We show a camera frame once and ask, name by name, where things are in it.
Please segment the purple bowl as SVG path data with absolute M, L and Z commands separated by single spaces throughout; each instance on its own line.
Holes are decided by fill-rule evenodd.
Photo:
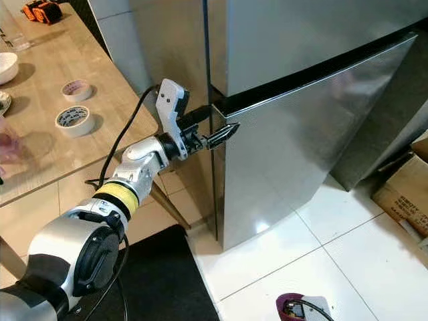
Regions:
M 302 294 L 286 293 L 276 299 L 276 311 L 281 321 L 306 321 Z

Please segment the silver two-door fridge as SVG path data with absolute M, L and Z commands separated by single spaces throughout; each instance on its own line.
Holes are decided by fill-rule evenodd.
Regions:
M 199 134 L 220 129 L 218 99 L 400 31 L 419 39 L 325 179 L 351 190 L 428 130 L 428 0 L 138 0 L 132 8 L 148 74 L 186 89 L 187 113 L 211 108 Z M 213 151 L 191 154 L 177 171 L 214 234 Z

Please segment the white tape roll black print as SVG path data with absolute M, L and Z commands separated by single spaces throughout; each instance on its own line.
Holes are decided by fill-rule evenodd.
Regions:
M 89 134 L 97 125 L 97 120 L 88 107 L 74 105 L 66 110 L 62 110 L 56 116 L 55 126 L 62 134 L 70 138 L 76 138 Z

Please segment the small white tape roll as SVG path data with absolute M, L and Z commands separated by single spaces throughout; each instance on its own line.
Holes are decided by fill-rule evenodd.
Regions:
M 62 86 L 61 94 L 70 103 L 80 103 L 92 97 L 94 87 L 86 80 L 73 80 Z

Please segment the white plate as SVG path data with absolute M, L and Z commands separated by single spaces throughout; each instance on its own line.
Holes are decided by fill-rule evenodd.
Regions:
M 0 91 L 0 103 L 1 103 L 1 111 L 0 115 L 4 116 L 6 112 L 12 107 L 13 97 L 8 94 L 8 92 Z

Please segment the translucent pink plastic cup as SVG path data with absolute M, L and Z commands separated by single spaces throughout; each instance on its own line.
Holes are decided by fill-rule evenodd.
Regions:
M 6 165 L 19 167 L 18 174 L 36 173 L 40 169 L 37 154 L 37 135 L 19 135 L 4 116 L 0 117 L 0 178 L 9 179 L 15 173 L 9 174 Z

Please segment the small white bowl with food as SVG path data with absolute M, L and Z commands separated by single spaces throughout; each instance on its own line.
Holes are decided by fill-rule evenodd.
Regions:
M 0 85 L 11 82 L 19 71 L 18 55 L 11 52 L 0 53 Z

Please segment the clear water bottle teal cap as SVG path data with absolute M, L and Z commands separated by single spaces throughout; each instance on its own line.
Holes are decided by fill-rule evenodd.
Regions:
M 18 27 L 7 25 L 7 27 L 3 28 L 3 33 L 5 34 L 4 42 L 13 52 L 25 51 L 33 45 L 28 37 L 25 36 L 24 31 L 20 30 Z

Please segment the orange black battery pack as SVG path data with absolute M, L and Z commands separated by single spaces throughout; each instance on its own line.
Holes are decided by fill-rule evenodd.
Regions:
M 55 24 L 62 18 L 59 3 L 54 0 L 31 0 L 23 4 L 21 12 L 28 21 L 46 25 Z

